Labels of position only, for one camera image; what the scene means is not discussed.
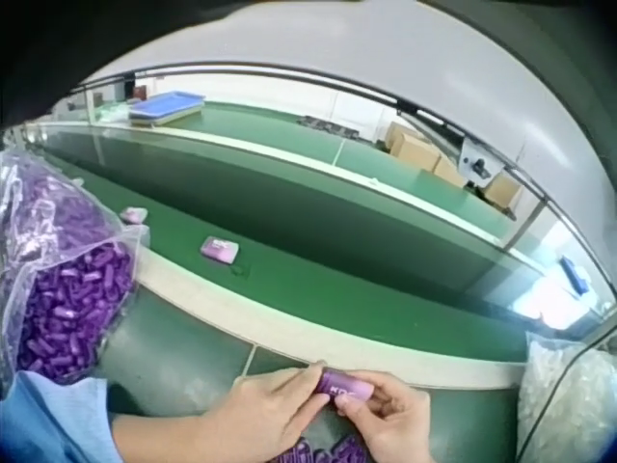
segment stacked blue trays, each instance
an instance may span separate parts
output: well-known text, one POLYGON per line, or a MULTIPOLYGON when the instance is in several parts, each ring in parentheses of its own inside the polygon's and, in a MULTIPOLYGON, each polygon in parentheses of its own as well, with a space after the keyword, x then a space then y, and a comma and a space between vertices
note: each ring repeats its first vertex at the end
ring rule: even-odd
POLYGON ((132 123, 160 125, 200 111, 203 101, 203 95, 168 92, 131 105, 128 117, 132 123))

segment blue sleeve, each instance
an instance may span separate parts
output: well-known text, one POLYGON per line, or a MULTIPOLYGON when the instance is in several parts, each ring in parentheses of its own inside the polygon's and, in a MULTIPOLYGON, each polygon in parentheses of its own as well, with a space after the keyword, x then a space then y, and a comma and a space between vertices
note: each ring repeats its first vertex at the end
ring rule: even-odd
POLYGON ((19 372, 0 402, 0 444, 19 463, 121 463, 107 415, 107 384, 58 386, 19 372))

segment white wall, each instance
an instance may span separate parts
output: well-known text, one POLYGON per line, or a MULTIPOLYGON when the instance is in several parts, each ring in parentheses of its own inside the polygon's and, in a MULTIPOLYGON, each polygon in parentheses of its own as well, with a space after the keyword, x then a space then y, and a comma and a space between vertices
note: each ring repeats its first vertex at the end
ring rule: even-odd
POLYGON ((148 95, 181 90, 205 95, 208 101, 314 116, 356 129, 362 138, 372 142, 386 136, 392 121, 402 121, 393 108, 373 100, 320 85, 276 77, 231 73, 184 74, 144 77, 137 79, 136 84, 146 85, 148 95))
POLYGON ((153 41, 92 78, 206 60, 322 70, 425 106, 520 158, 605 266, 617 259, 607 242, 615 192, 576 122, 514 57, 446 14, 411 0, 260 4, 153 41))

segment plastic bag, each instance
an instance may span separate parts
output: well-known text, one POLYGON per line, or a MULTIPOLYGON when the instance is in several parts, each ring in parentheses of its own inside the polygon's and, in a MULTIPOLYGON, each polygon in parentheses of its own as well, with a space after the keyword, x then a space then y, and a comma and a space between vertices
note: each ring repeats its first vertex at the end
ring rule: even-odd
POLYGON ((30 369, 83 377, 123 315, 148 228, 120 218, 42 159, 0 153, 0 382, 30 369))
MULTIPOLYGON (((519 449, 555 382, 585 345, 528 335, 529 355, 519 395, 519 449)), ((617 430, 614 358, 591 349, 570 368, 523 456, 523 463, 593 463, 617 430)))

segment fluorescent light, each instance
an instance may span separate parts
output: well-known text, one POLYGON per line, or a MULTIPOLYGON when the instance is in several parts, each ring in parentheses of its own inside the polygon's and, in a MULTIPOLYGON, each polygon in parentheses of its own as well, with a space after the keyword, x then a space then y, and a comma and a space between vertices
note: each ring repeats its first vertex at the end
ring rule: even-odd
POLYGON ((424 119, 428 119, 429 121, 433 121, 434 123, 438 123, 439 125, 443 125, 443 121, 440 118, 437 118, 435 116, 433 116, 432 114, 429 114, 425 111, 422 111, 421 109, 418 109, 416 111, 416 114, 418 114, 419 116, 423 117, 424 119))

